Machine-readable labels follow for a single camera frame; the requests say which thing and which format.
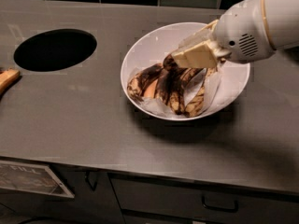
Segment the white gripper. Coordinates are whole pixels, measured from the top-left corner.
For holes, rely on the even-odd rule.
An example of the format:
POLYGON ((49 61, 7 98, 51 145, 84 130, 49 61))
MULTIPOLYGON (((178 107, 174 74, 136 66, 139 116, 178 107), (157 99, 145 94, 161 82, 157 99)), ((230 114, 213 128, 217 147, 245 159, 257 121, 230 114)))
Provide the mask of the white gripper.
POLYGON ((244 0, 230 7, 219 21, 183 39, 171 56, 180 68, 214 68, 222 58, 252 63, 269 58, 275 51, 265 0, 244 0))

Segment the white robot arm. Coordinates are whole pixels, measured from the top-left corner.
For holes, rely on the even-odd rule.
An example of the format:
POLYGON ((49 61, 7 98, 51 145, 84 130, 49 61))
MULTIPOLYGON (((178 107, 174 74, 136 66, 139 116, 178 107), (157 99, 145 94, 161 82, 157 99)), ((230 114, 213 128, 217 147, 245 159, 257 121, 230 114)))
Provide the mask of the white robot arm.
POLYGON ((260 61, 297 46, 298 27, 299 0, 244 0, 181 41, 171 57, 183 68, 260 61))

